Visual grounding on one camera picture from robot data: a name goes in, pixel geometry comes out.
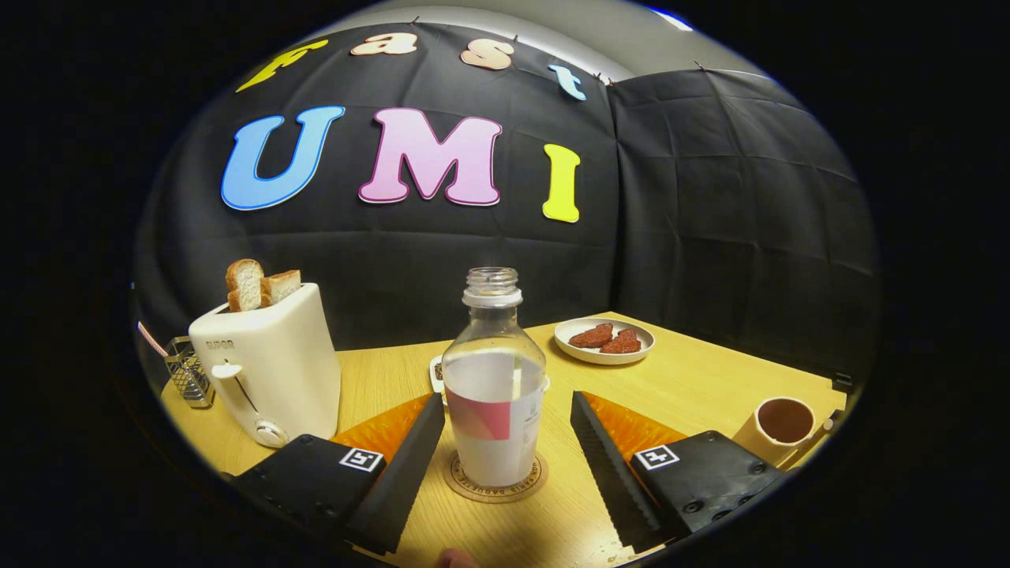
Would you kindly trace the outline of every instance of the plastic bottle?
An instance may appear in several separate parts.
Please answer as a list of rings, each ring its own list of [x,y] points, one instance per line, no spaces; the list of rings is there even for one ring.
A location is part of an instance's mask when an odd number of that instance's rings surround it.
[[[511,268],[471,269],[463,295],[470,324],[442,355],[461,465],[485,487],[529,475],[540,425],[546,357],[519,327],[517,282]]]

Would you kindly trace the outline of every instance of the pink letter m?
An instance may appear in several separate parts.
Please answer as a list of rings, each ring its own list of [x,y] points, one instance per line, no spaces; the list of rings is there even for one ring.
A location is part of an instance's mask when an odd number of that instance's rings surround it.
[[[498,202],[491,167],[501,124],[468,116],[439,143],[424,113],[415,108],[385,108],[376,112],[376,120],[382,124],[382,138],[372,180],[358,190],[363,201],[393,203],[406,199],[410,188],[400,181],[400,161],[406,160],[424,199],[434,197],[456,164],[456,181],[445,188],[449,201],[462,205]]]

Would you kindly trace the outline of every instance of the white toaster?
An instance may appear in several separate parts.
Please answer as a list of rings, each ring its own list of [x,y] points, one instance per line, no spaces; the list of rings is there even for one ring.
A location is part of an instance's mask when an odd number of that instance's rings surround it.
[[[193,321],[189,337],[217,396],[252,440],[280,448],[302,434],[336,434],[340,364],[316,284],[269,307],[232,313],[222,304]]]

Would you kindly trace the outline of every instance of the food on plate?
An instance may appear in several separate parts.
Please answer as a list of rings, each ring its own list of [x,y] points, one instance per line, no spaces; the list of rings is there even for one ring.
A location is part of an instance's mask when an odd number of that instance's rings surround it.
[[[260,297],[263,307],[283,300],[302,285],[302,271],[289,270],[260,279]]]
[[[603,347],[610,343],[610,340],[613,339],[613,323],[600,323],[588,332],[583,332],[577,336],[573,336],[572,339],[569,340],[569,345],[589,349]]]
[[[600,348],[600,353],[623,354],[641,351],[641,342],[635,336],[634,329],[624,329],[617,333],[617,338]]]
[[[240,259],[228,267],[224,283],[228,286],[228,307],[231,311],[248,311],[260,307],[260,279],[263,267],[252,259]]]

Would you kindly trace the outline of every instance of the metal basket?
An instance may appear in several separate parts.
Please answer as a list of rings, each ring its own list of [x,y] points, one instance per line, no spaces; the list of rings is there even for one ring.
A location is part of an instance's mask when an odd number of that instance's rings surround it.
[[[214,386],[203,372],[189,336],[173,338],[166,351],[169,356],[165,365],[183,400],[193,408],[210,408],[214,403]]]

